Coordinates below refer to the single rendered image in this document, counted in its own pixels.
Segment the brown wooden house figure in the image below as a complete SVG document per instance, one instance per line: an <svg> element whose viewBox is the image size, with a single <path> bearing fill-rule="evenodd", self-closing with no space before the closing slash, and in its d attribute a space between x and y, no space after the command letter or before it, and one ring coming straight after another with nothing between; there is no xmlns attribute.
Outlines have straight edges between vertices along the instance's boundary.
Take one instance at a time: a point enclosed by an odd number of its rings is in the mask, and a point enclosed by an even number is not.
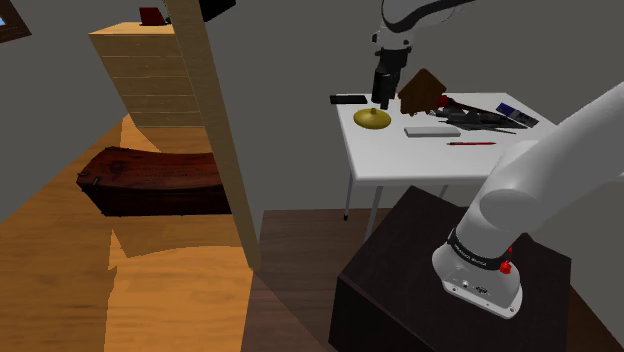
<svg viewBox="0 0 624 352"><path fill-rule="evenodd" d="M438 108L438 98L446 92L446 86L429 70L422 68L398 93L400 111L413 116Z"/></svg>

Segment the yellow round lid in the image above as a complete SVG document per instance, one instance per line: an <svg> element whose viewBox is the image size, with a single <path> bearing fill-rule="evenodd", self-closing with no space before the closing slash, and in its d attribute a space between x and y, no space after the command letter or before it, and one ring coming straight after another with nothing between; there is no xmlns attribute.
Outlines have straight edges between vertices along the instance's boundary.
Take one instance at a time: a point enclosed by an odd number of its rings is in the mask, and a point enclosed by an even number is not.
<svg viewBox="0 0 624 352"><path fill-rule="evenodd" d="M391 117L384 110L377 108L366 108L358 110L353 115L354 122L365 129L384 129L391 124Z"/></svg>

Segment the grey flat box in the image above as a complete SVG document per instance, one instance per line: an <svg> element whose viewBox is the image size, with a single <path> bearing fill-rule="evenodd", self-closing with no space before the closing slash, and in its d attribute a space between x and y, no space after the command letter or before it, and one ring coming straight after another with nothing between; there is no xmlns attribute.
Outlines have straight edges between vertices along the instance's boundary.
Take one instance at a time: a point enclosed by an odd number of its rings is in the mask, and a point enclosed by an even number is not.
<svg viewBox="0 0 624 352"><path fill-rule="evenodd" d="M407 137L421 138L421 137L459 137L461 132L459 129L453 126L412 126L405 127L404 132Z"/></svg>

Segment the white table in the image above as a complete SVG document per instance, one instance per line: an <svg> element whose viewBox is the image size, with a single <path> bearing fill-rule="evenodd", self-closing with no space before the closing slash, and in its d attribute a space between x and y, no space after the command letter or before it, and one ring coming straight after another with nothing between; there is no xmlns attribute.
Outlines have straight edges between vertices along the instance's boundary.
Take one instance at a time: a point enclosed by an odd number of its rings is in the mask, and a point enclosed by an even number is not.
<svg viewBox="0 0 624 352"><path fill-rule="evenodd" d="M387 113L391 124L378 130L358 126L353 115L364 105L339 105L337 112L350 164L350 186L376 188L365 235L373 231L382 190L386 186L405 185L481 185L497 160L510 146L523 140L538 140L556 125L507 93L452 93L458 102L493 111L500 103L514 107L537 119L528 129L512 130L512 134L492 131L463 131L459 141L496 142L490 146L448 146L451 140L442 137L407 137L404 128L410 126L440 126L434 116L418 113L414 116L400 112L398 100L390 102Z"/></svg>

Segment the blue and black remote control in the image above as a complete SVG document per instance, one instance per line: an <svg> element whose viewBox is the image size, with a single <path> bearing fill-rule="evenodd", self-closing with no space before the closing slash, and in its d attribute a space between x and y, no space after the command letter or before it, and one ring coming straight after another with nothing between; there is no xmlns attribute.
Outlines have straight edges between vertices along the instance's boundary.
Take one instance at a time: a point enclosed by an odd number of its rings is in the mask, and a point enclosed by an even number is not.
<svg viewBox="0 0 624 352"><path fill-rule="evenodd" d="M529 128L535 127L539 123L537 119L505 103L500 103L496 110L507 118Z"/></svg>

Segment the dark robot stand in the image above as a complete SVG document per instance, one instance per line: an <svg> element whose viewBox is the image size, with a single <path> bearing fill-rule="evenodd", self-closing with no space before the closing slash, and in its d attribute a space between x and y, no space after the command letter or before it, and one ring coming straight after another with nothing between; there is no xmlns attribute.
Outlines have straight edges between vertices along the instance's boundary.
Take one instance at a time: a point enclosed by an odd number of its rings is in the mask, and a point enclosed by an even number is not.
<svg viewBox="0 0 624 352"><path fill-rule="evenodd" d="M567 352L570 258L521 235L519 312L495 316L447 293L431 256L465 211L409 188L338 275L338 352Z"/></svg>

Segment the light wooden chest of drawers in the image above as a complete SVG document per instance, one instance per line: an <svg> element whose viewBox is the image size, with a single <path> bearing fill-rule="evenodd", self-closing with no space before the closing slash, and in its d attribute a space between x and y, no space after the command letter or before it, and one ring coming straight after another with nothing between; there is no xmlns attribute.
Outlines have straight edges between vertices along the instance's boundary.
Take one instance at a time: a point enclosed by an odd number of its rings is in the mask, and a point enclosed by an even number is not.
<svg viewBox="0 0 624 352"><path fill-rule="evenodd" d="M137 127L203 125L172 25L122 22L89 38Z"/></svg>

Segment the red box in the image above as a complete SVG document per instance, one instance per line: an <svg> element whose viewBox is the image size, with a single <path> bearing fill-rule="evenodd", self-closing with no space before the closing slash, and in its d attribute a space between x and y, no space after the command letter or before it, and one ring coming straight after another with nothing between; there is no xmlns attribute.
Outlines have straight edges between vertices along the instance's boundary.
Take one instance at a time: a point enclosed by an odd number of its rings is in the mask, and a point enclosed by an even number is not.
<svg viewBox="0 0 624 352"><path fill-rule="evenodd" d="M158 7L140 7L139 15L142 26L166 25L166 21Z"/></svg>

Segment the dark red wooden bench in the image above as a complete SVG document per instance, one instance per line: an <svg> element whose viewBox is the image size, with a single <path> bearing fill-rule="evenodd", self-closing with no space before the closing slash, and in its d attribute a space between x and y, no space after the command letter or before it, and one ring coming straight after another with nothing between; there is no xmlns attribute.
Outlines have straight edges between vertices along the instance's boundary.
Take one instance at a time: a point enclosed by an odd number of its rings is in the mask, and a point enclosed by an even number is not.
<svg viewBox="0 0 624 352"><path fill-rule="evenodd" d="M211 153L121 147L99 152L76 184L109 217L222 215L231 212Z"/></svg>

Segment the brown framed window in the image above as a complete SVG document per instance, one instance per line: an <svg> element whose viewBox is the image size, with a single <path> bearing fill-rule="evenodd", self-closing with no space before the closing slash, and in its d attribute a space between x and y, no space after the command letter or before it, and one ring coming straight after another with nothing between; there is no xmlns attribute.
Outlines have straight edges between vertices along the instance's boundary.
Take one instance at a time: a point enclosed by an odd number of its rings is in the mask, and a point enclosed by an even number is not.
<svg viewBox="0 0 624 352"><path fill-rule="evenodd" d="M11 0L0 0L0 43L31 36Z"/></svg>

